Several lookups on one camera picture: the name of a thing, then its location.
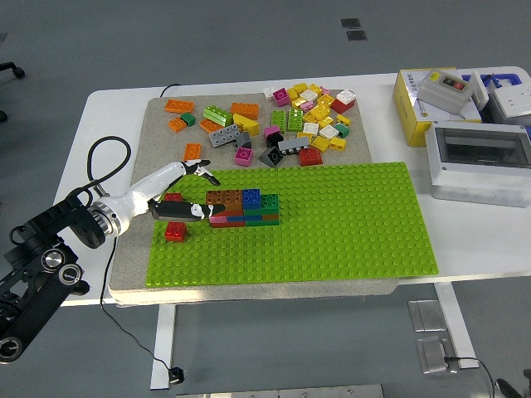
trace control box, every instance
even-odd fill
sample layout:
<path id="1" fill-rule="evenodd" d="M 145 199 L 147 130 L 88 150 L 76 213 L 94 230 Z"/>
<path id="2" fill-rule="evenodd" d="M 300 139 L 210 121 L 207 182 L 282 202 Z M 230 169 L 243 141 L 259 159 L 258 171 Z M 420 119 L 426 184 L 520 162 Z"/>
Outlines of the control box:
<path id="1" fill-rule="evenodd" d="M 531 143 L 524 127 L 433 122 L 426 147 L 433 197 L 514 207 L 531 203 Z"/>
<path id="2" fill-rule="evenodd" d="M 450 114 L 461 116 L 473 94 L 474 88 L 469 82 L 434 69 L 422 81 L 417 98 Z"/>

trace power cord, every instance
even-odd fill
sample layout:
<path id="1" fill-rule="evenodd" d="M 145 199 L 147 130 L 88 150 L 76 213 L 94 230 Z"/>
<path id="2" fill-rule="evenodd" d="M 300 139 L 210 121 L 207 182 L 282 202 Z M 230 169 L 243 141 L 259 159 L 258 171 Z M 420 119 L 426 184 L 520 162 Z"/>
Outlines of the power cord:
<path id="1" fill-rule="evenodd" d="M 485 369 L 485 371 L 487 372 L 487 375 L 489 375 L 489 379 L 490 379 L 490 385 L 492 387 L 492 392 L 489 391 L 489 397 L 491 398 L 494 398 L 494 394 L 495 394 L 495 387 L 494 387 L 494 380 L 492 378 L 492 376 L 490 375 L 490 372 L 489 372 L 489 369 L 487 369 L 487 366 L 485 366 L 485 364 L 480 361 L 478 358 L 474 358 L 474 357 L 445 357 L 445 362 L 455 362 L 455 361 L 460 361 L 462 359 L 471 359 L 473 361 L 477 361 L 481 364 L 481 366 Z"/>

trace lime green lego brick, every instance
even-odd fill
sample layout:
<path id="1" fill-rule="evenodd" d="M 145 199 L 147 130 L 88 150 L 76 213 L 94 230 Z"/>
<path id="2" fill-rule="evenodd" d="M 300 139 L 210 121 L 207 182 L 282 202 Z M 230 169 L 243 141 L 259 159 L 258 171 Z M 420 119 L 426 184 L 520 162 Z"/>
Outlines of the lime green lego brick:
<path id="1" fill-rule="evenodd" d="M 166 242 L 156 221 L 146 285 L 204 286 L 437 274 L 404 163 L 213 172 L 222 189 L 259 187 L 280 198 L 280 224 L 214 229 L 187 223 L 187 241 Z M 171 192 L 203 203 L 212 186 L 183 178 Z"/>
<path id="2" fill-rule="evenodd" d="M 203 111 L 203 117 L 210 119 L 212 122 L 218 123 L 223 127 L 232 124 L 232 114 L 223 109 L 219 109 L 215 105 L 210 105 Z"/>
<path id="3" fill-rule="evenodd" d="M 280 220 L 246 221 L 246 226 L 279 226 Z"/>

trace orange lego brick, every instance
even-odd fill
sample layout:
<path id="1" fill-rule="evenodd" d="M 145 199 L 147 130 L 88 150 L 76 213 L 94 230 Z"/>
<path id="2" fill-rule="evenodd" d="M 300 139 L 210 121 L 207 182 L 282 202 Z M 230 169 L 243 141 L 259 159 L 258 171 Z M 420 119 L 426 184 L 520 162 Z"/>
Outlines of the orange lego brick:
<path id="1" fill-rule="evenodd" d="M 251 120 L 258 120 L 258 113 L 260 106 L 258 104 L 245 104 L 241 102 L 233 102 L 231 106 L 232 114 L 240 114 Z"/>
<path id="2" fill-rule="evenodd" d="M 186 114 L 192 113 L 193 111 L 193 102 L 182 101 L 180 99 L 169 99 L 164 106 L 166 112 L 171 112 L 172 114 Z"/>
<path id="3" fill-rule="evenodd" d="M 201 144 L 200 143 L 187 143 L 184 149 L 183 161 L 201 158 Z"/>
<path id="4" fill-rule="evenodd" d="M 203 130 L 205 130 L 209 134 L 219 129 L 223 129 L 223 126 L 221 126 L 220 124 L 214 123 L 208 119 L 203 119 L 201 123 L 199 124 L 199 127 L 201 127 Z"/>
<path id="5" fill-rule="evenodd" d="M 185 129 L 188 125 L 186 122 L 180 118 L 175 118 L 173 120 L 170 120 L 168 122 L 168 126 L 171 130 L 173 130 L 175 133 L 178 133 L 179 131 Z"/>

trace red lego brick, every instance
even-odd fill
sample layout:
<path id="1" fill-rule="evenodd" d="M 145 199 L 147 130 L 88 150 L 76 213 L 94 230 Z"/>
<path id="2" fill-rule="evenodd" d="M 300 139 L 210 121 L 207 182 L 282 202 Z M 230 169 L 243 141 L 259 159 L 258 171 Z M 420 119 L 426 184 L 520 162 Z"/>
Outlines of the red lego brick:
<path id="1" fill-rule="evenodd" d="M 231 106 L 232 114 L 240 114 L 241 116 L 258 120 L 258 114 L 260 112 L 260 106 L 258 104 L 246 104 L 242 102 L 233 102 Z"/>
<path id="2" fill-rule="evenodd" d="M 179 192 L 164 194 L 165 201 L 183 201 L 183 195 Z"/>
<path id="3" fill-rule="evenodd" d="M 164 106 L 166 112 L 171 112 L 172 114 L 186 114 L 192 113 L 194 103 L 190 101 L 182 101 L 180 99 L 169 99 Z"/>
<path id="4" fill-rule="evenodd" d="M 201 144 L 200 143 L 187 143 L 186 149 L 184 149 L 183 161 L 201 158 Z"/>
<path id="5" fill-rule="evenodd" d="M 335 110 L 338 114 L 343 114 L 356 104 L 356 100 L 352 101 L 350 104 L 345 105 L 339 99 L 335 99 L 334 102 L 330 105 L 332 110 Z"/>
<path id="6" fill-rule="evenodd" d="M 299 151 L 300 166 L 323 164 L 323 157 L 317 148 L 303 148 Z"/>
<path id="7" fill-rule="evenodd" d="M 184 242 L 186 238 L 186 224 L 183 222 L 169 222 L 164 232 L 168 242 Z"/>
<path id="8" fill-rule="evenodd" d="M 214 123 L 208 119 L 203 119 L 201 123 L 199 124 L 199 127 L 201 127 L 203 130 L 205 130 L 209 134 L 219 129 L 223 129 L 223 126 L 221 126 L 220 124 Z"/>
<path id="9" fill-rule="evenodd" d="M 184 120 L 180 118 L 175 118 L 168 122 L 168 126 L 175 133 L 178 133 L 179 131 L 185 129 L 188 125 L 184 122 Z"/>

